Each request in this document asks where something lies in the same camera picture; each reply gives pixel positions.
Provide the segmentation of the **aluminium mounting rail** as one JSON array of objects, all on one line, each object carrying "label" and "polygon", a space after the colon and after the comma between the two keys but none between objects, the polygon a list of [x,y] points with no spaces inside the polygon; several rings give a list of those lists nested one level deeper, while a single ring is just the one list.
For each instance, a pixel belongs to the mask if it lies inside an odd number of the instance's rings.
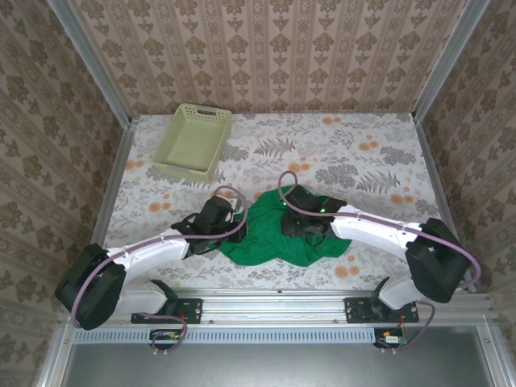
[{"label": "aluminium mounting rail", "polygon": [[[346,322],[344,299],[368,297],[361,290],[264,290],[264,289],[176,289],[173,300],[200,298],[203,302],[202,325],[218,326],[329,326],[358,325],[387,327],[398,324],[474,325],[495,318],[489,297],[459,291],[450,302],[416,302],[419,322],[360,323]],[[102,325],[130,323],[132,314],[112,316]]]}]

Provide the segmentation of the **aluminium frame post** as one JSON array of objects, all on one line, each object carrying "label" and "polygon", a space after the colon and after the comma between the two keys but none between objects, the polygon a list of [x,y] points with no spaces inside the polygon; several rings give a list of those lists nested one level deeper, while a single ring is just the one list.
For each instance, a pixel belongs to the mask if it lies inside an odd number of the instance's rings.
[{"label": "aluminium frame post", "polygon": [[468,0],[466,2],[464,10],[458,18],[439,59],[436,61],[414,105],[412,115],[416,123],[420,123],[431,108],[439,91],[443,88],[444,82],[450,75],[453,66],[458,62],[460,54],[474,32],[476,25],[485,13],[489,2],[490,0]]},{"label": "aluminium frame post", "polygon": [[123,101],[113,77],[102,62],[99,50],[94,47],[92,39],[88,37],[69,0],[48,0],[48,4],[72,41],[122,129],[128,129],[131,125],[132,113]]}]

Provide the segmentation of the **aluminium table side rail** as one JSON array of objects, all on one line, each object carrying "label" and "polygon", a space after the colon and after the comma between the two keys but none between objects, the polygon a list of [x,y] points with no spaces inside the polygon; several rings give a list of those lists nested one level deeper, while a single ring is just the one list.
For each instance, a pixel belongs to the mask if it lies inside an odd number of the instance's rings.
[{"label": "aluminium table side rail", "polygon": [[[435,195],[436,205],[439,208],[441,220],[447,226],[448,230],[455,236],[455,238],[460,240],[458,231],[456,230],[456,226],[452,218],[452,213],[444,194],[442,183],[439,179],[439,174],[435,166],[434,158],[432,156],[430,145],[428,143],[423,125],[418,120],[414,120],[414,128],[416,130],[418,141],[422,149],[422,156],[424,157],[426,163],[427,172],[430,178],[431,187]],[[471,264],[470,268],[465,272],[463,280],[460,282],[458,289],[467,291],[468,293],[475,293],[476,286],[472,282],[472,277],[475,273],[476,271],[474,265]]]},{"label": "aluminium table side rail", "polygon": [[110,219],[113,213],[114,204],[118,196],[119,186],[123,178],[124,170],[126,168],[127,160],[134,143],[135,130],[138,125],[138,120],[133,120],[128,127],[123,130],[120,138],[120,143],[117,148],[113,167],[110,172],[102,205],[92,234],[91,243],[97,243],[103,246]]}]

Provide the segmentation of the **floral tablecloth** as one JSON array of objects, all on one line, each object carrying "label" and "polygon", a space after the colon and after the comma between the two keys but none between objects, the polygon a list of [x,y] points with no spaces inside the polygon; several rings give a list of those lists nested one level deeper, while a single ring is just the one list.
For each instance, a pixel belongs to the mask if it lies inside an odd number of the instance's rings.
[{"label": "floral tablecloth", "polygon": [[[199,211],[218,187],[254,202],[278,182],[299,181],[372,214],[405,222],[439,217],[414,120],[403,114],[236,114],[214,178],[202,184],[159,173],[152,159],[171,118],[138,119],[104,245],[152,237]],[[354,242],[306,267],[271,260],[233,263],[220,252],[147,273],[176,288],[372,289],[406,270],[395,255]]]}]

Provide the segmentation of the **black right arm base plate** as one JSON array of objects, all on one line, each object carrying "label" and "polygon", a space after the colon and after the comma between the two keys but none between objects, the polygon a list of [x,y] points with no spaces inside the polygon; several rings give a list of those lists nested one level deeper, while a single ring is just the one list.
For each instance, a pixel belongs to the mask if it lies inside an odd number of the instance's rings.
[{"label": "black right arm base plate", "polygon": [[360,323],[418,323],[418,309],[413,302],[394,310],[371,298],[345,298],[344,311],[350,324]]}]

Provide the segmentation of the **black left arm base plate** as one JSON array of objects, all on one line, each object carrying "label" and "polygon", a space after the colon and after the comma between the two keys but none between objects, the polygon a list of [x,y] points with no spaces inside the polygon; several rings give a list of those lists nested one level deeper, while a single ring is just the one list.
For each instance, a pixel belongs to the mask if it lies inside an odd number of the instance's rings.
[{"label": "black left arm base plate", "polygon": [[151,314],[134,313],[133,324],[200,324],[203,302],[200,298],[178,298],[175,302],[167,301],[157,312]]}]

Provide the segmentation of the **green t-shirt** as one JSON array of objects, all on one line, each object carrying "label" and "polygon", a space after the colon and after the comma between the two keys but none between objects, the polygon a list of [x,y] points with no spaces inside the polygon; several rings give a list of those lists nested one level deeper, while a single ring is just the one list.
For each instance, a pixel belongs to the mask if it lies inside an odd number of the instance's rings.
[{"label": "green t-shirt", "polygon": [[280,259],[308,267],[324,257],[338,258],[349,248],[349,239],[330,237],[290,237],[281,232],[281,218],[289,207],[276,190],[269,190],[252,204],[246,224],[248,233],[238,243],[224,242],[218,250],[235,264],[256,266]]}]

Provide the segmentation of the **small connector board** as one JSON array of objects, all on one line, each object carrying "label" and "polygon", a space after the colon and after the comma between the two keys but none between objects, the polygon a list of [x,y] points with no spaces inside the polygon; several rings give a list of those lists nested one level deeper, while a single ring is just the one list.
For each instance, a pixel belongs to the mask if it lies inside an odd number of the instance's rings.
[{"label": "small connector board", "polygon": [[158,351],[169,351],[180,340],[182,334],[183,330],[181,328],[151,330],[149,333],[150,345]]},{"label": "small connector board", "polygon": [[408,343],[405,332],[401,328],[389,328],[374,330],[374,345],[380,349],[398,348]]}]

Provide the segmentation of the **grey metal panel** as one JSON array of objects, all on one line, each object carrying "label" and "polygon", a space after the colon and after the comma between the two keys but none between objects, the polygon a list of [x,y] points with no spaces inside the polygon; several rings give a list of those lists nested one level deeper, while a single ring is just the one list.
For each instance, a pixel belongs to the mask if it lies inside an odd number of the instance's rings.
[{"label": "grey metal panel", "polygon": [[516,387],[501,331],[432,327],[412,347],[358,343],[73,342],[55,332],[36,387]]}]

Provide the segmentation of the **pale yellow plastic basket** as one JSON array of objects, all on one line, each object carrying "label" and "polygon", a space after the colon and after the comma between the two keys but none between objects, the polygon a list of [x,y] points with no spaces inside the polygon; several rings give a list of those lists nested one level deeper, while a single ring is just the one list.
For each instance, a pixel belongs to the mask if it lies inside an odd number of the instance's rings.
[{"label": "pale yellow plastic basket", "polygon": [[189,181],[212,181],[231,133],[229,110],[179,105],[152,162],[159,173]]}]

